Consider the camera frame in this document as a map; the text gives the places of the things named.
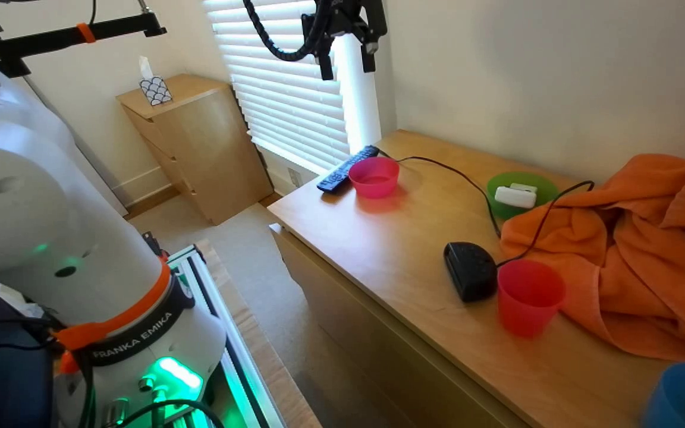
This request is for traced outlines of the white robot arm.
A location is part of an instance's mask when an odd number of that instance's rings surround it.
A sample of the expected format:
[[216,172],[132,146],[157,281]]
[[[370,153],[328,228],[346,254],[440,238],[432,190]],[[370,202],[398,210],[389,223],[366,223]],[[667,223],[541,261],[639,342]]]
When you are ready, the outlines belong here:
[[57,318],[59,370],[86,378],[63,420],[138,428],[202,410],[225,324],[103,197],[72,131],[0,74],[0,284]]

